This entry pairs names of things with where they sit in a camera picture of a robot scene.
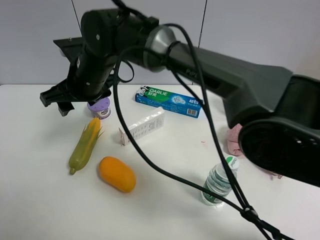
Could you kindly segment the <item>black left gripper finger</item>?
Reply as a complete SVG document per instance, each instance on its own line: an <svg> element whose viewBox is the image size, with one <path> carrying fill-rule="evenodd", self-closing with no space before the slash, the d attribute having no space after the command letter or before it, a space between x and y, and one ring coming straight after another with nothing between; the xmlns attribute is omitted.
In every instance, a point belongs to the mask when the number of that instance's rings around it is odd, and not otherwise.
<svg viewBox="0 0 320 240"><path fill-rule="evenodd" d="M67 116L70 111L75 109L71 102L58 102L57 106L62 117Z"/></svg>

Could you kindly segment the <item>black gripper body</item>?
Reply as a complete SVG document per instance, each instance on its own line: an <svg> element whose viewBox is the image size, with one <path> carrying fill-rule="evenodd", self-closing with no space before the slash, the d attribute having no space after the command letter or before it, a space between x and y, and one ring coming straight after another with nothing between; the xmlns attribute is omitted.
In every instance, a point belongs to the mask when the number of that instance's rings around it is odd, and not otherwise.
<svg viewBox="0 0 320 240"><path fill-rule="evenodd" d="M110 55L94 55L82 37L56 39L53 43L70 62L66 79L55 85L64 92L64 99L60 103L95 103L111 95Z"/></svg>

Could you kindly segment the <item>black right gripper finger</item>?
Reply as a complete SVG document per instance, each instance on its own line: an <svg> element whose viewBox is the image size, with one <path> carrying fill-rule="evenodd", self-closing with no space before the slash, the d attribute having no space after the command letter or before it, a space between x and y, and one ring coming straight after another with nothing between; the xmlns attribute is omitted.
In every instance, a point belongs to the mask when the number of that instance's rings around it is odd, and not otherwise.
<svg viewBox="0 0 320 240"><path fill-rule="evenodd" d="M40 101L45 107L52 103L59 103L64 99L64 92L59 86L53 86L49 90L40 93Z"/></svg>

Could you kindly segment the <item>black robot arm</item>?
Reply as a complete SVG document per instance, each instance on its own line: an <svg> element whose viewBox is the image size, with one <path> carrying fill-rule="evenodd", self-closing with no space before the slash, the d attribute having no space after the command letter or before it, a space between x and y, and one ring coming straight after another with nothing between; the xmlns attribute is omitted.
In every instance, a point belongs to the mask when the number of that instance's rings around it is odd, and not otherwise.
<svg viewBox="0 0 320 240"><path fill-rule="evenodd" d="M178 42L170 24L120 6L86 12L81 52L67 78L40 94L61 115L74 102L96 102L118 83L117 62L182 75L223 99L230 128L242 125L239 146L258 167L313 186L320 184L320 83L290 70L261 65Z"/></svg>

